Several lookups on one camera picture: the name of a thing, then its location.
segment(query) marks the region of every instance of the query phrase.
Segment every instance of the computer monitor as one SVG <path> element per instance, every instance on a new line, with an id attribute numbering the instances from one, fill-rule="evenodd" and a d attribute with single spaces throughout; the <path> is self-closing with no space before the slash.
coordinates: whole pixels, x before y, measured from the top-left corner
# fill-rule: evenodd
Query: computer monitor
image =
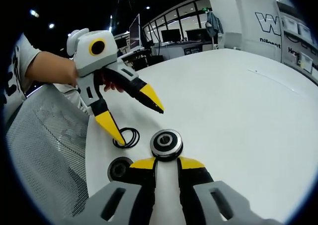
<path id="1" fill-rule="evenodd" d="M 181 35 L 180 35 L 180 30 L 179 29 L 174 29 L 174 30 L 162 30 L 161 31 L 162 35 L 162 41 L 163 42 L 178 42 L 181 41 Z"/>
<path id="2" fill-rule="evenodd" d="M 130 50 L 136 50 L 142 46 L 140 39 L 140 15 L 134 19 L 133 23 L 129 27 L 130 34 Z"/>
<path id="3" fill-rule="evenodd" d="M 116 40 L 116 45 L 118 49 L 126 47 L 127 46 L 126 37 Z"/>
<path id="4" fill-rule="evenodd" d="M 187 30 L 186 32 L 190 41 L 212 41 L 206 29 Z"/>

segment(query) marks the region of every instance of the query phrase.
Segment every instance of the dark ceiling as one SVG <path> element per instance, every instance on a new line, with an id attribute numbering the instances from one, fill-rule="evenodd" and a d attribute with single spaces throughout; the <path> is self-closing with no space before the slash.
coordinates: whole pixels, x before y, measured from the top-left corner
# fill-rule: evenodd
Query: dark ceiling
<path id="1" fill-rule="evenodd" d="M 185 0 L 29 0 L 30 9 L 36 11 L 39 17 L 29 14 L 24 32 L 36 48 L 66 57 L 66 40 L 68 34 L 75 29 L 108 29 L 112 15 L 112 32 L 117 35 L 129 29 L 137 13 L 141 14 L 141 24 L 144 25 L 183 1 Z M 55 27 L 49 29 L 50 23 Z"/>

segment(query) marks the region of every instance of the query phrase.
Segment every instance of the ball bearing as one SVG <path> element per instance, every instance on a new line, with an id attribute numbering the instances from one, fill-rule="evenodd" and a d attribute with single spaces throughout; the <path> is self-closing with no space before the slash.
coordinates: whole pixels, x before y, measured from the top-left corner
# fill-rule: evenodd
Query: ball bearing
<path id="1" fill-rule="evenodd" d="M 158 131 L 150 140 L 150 148 L 153 156 L 158 160 L 174 160 L 183 150 L 181 135 L 172 129 Z"/>
<path id="2" fill-rule="evenodd" d="M 132 160 L 127 157 L 114 159 L 107 170 L 109 181 L 123 181 L 125 174 L 132 163 Z"/>

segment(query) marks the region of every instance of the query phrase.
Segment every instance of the letter w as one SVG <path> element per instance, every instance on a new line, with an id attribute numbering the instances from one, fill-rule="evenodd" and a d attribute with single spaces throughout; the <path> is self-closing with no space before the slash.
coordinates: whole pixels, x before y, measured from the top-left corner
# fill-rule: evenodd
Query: letter w
<path id="1" fill-rule="evenodd" d="M 271 33 L 272 31 L 275 35 L 281 35 L 278 16 L 274 19 L 274 17 L 270 14 L 266 14 L 264 17 L 263 13 L 255 12 L 255 15 L 264 32 Z"/>

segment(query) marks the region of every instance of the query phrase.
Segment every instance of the white table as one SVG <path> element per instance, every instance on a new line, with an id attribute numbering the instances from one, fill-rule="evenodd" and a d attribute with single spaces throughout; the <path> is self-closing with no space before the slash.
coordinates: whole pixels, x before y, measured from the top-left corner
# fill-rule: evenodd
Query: white table
<path id="1" fill-rule="evenodd" d="M 175 129 L 184 142 L 181 155 L 204 163 L 215 181 L 248 198 L 261 217 L 285 222 L 301 206 L 318 168 L 318 87 L 310 80 L 271 59 L 229 49 L 165 61 L 138 73 L 153 86 L 165 113 L 126 93 L 102 91 L 119 128 L 134 127 L 141 139 L 134 148 L 120 150 L 90 118 L 89 196 L 109 182 L 113 159 L 151 157 L 152 135 Z M 176 161 L 159 162 L 150 224 L 185 224 L 176 172 Z"/>

